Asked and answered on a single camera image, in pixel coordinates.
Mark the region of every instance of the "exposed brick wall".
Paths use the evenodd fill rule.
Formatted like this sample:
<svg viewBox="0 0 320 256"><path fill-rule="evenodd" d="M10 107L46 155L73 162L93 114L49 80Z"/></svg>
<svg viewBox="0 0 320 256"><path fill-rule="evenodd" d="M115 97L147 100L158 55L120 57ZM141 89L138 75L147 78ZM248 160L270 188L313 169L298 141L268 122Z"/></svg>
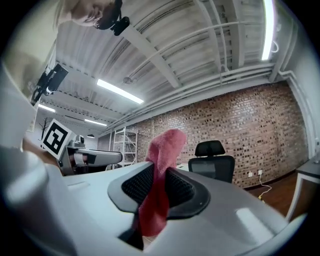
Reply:
<svg viewBox="0 0 320 256"><path fill-rule="evenodd" d="M219 140L235 158L233 182L243 188L259 184L258 169L265 182L308 159L302 114L285 82L227 93L130 126L139 131L137 161L145 159L154 136L173 128L187 135L177 164L194 158L198 143Z"/></svg>

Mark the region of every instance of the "red cloth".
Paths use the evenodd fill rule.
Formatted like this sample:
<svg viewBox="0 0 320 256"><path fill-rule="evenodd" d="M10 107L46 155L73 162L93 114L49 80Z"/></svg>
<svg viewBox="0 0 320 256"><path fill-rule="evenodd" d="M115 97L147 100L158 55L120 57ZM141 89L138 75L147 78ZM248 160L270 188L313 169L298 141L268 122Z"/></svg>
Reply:
<svg viewBox="0 0 320 256"><path fill-rule="evenodd" d="M169 200L165 191L166 170L176 167L176 160L187 140L178 129L170 129L153 138L146 161L154 163L153 184L139 208L140 232L143 236L158 235L166 226Z"/></svg>

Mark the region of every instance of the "white table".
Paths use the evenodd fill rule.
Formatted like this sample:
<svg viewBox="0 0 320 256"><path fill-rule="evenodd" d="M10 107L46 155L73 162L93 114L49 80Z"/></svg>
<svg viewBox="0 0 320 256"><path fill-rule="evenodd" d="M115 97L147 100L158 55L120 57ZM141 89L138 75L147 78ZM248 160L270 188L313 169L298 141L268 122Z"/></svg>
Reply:
<svg viewBox="0 0 320 256"><path fill-rule="evenodd" d="M285 217L287 221L291 219L296 209L303 180L320 184L320 164L314 163L314 161L315 161L315 158L312 158L296 169L296 171L298 172L298 177L295 184L293 199L292 199L289 211Z"/></svg>

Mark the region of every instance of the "white ceiling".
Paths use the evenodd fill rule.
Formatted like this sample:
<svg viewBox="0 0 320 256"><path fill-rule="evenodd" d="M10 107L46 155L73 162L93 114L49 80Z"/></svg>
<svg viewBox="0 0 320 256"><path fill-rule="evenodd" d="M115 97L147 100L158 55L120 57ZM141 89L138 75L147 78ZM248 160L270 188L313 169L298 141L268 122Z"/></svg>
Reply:
<svg viewBox="0 0 320 256"><path fill-rule="evenodd" d="M231 76L227 71L239 69L246 75L244 71L252 68L241 68L256 67L253 74L259 76L271 71L272 65L260 61L265 26L262 0L123 0L121 11L131 25L120 36L72 22L59 27L56 61L69 74L59 92L41 99L60 118L92 119L112 128L122 123L119 120L160 108L165 101L193 97L206 83L220 80L222 85L222 79ZM219 28L203 29L237 21L247 23L224 26L223 36ZM131 84L124 83L126 77ZM97 79L145 102L138 105L103 89Z"/></svg>

